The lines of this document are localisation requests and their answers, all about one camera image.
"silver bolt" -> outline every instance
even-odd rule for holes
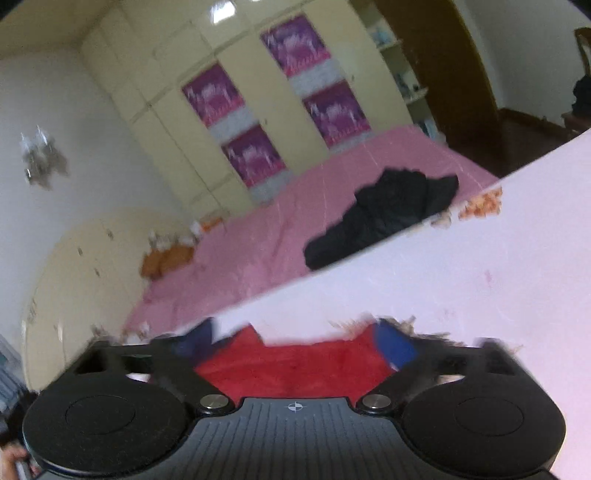
[[[372,394],[363,397],[363,404],[370,410],[380,410],[388,407],[392,402],[386,395]]]
[[[200,400],[200,403],[203,407],[205,407],[208,410],[218,410],[228,405],[230,403],[230,400],[227,396],[216,393],[212,395],[205,395]]]

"red cloth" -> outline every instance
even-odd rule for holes
[[[359,397],[392,374],[370,325],[353,340],[265,346],[247,327],[195,371],[236,404],[244,397]]]

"poster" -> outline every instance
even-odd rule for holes
[[[371,130],[347,82],[309,96],[304,105],[329,148]]]
[[[244,99],[219,63],[183,87],[183,93],[206,127],[244,105]]]
[[[222,150],[249,188],[285,170],[283,160],[260,125],[223,145]]]
[[[287,78],[330,58],[330,52],[305,15],[294,17],[264,32],[261,40]]]

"shelf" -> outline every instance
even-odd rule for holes
[[[385,50],[388,50],[389,48],[399,47],[400,45],[402,45],[402,40],[394,40],[392,42],[388,42],[383,45],[380,45],[378,47],[378,50],[385,51]]]
[[[404,103],[406,103],[407,105],[411,105],[414,102],[418,102],[419,100],[422,100],[423,98],[425,98],[427,96],[428,92],[429,92],[428,88],[421,88],[417,92],[414,92],[414,94],[411,97],[405,98]]]

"ceiling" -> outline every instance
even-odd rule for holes
[[[113,0],[23,0],[0,21],[0,58],[75,43]]]

